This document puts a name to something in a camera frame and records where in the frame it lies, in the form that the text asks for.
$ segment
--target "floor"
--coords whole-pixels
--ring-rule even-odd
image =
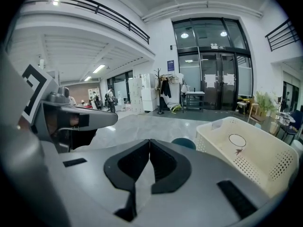
[[[162,117],[162,118],[173,118],[173,119],[190,119],[190,120],[199,120],[199,121],[208,121],[212,122],[219,119],[224,119],[226,117],[231,117],[233,111],[223,111],[223,110],[188,110],[182,112],[178,110],[175,114],[170,111],[164,111],[164,114],[157,114],[157,110],[149,112],[148,115]]]
[[[248,115],[244,118],[233,111],[178,111],[176,114],[166,111],[159,115],[157,111],[150,113],[142,113],[138,115],[135,112],[126,109],[125,111],[116,111],[118,122],[103,129],[98,129],[96,136],[93,138],[89,146],[83,146],[76,151],[87,149],[107,148],[133,140],[140,139],[158,139],[171,142],[175,138],[183,137],[193,140],[198,125],[223,119],[225,117],[237,117],[247,122]],[[274,119],[268,117],[262,124],[261,128],[269,132],[271,122]],[[277,137],[281,139],[283,131],[280,130]],[[290,143],[292,137],[286,139],[286,143]]]
[[[206,121],[171,119],[146,115],[128,115],[109,127],[98,129],[89,146],[82,146],[76,151],[107,148],[133,140],[157,139],[171,142],[183,137],[193,140],[196,127]]]

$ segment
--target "trash bin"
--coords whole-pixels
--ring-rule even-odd
[[[275,135],[276,131],[278,130],[279,125],[275,122],[271,122],[270,123],[270,129],[269,129],[269,133]]]

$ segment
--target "teal stool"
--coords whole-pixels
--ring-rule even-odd
[[[190,149],[196,149],[195,143],[186,138],[176,138],[171,143],[181,145]]]

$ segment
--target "blue sign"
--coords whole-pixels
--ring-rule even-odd
[[[167,71],[175,70],[175,62],[174,61],[167,61]]]

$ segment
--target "glass door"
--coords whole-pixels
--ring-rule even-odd
[[[233,54],[201,53],[204,108],[233,110],[236,102],[236,63]]]
[[[220,54],[222,63],[221,85],[221,109],[232,110],[236,102],[236,63],[232,54]]]
[[[219,61],[216,53],[201,53],[201,91],[205,92],[204,108],[219,109]]]

